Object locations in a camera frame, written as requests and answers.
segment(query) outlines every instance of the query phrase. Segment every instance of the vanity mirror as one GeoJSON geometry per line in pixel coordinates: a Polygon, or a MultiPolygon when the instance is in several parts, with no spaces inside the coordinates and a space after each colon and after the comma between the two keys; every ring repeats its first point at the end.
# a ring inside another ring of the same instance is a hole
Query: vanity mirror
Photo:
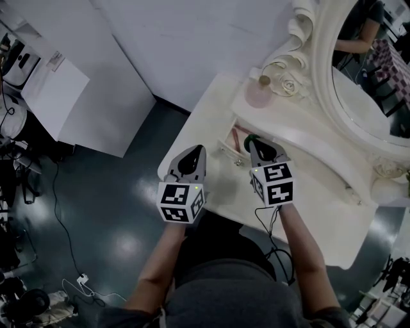
{"type": "Polygon", "coordinates": [[[350,139],[410,160],[410,7],[405,0],[320,2],[311,50],[316,95],[350,139]]]}

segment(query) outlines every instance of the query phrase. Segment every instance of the perfume bottle cap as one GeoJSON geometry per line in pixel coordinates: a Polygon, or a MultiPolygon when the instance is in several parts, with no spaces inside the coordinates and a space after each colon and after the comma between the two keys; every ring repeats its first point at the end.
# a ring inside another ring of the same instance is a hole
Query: perfume bottle cap
{"type": "Polygon", "coordinates": [[[270,84],[270,78],[266,75],[261,75],[261,77],[259,78],[259,83],[261,83],[264,86],[269,85],[270,84]]]}

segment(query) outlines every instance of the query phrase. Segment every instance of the pink perfume bottle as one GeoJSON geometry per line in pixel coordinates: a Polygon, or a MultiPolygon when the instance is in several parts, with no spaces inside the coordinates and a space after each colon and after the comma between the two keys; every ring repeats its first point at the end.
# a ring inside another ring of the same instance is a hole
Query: pink perfume bottle
{"type": "Polygon", "coordinates": [[[259,80],[250,79],[245,91],[245,100],[255,108],[264,108],[272,98],[272,91],[269,87],[270,78],[261,75],[259,80]]]}

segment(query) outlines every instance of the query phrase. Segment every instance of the white table top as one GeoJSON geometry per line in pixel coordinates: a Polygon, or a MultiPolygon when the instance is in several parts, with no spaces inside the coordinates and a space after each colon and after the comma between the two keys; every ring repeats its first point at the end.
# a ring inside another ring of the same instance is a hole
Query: white table top
{"type": "MultiPolygon", "coordinates": [[[[209,192],[205,208],[223,217],[264,231],[254,215],[263,207],[250,185],[249,167],[237,167],[218,147],[236,115],[230,109],[242,84],[218,74],[206,90],[174,144],[158,168],[161,179],[171,160],[196,144],[207,151],[209,192]]],[[[327,265],[348,269],[359,252],[374,218],[375,204],[358,206],[345,191],[345,182],[314,156],[286,142],[280,142],[296,166],[295,205],[321,248],[327,265]]],[[[273,209],[258,212],[268,225],[273,209]]],[[[286,241],[280,220],[272,235],[286,241]]]]}

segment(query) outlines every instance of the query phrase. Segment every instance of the power strip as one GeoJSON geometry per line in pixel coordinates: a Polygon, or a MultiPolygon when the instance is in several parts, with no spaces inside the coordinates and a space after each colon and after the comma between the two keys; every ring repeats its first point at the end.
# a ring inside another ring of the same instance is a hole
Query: power strip
{"type": "Polygon", "coordinates": [[[79,284],[80,287],[84,286],[87,281],[88,281],[88,276],[86,274],[81,274],[77,278],[77,283],[79,284]]]}

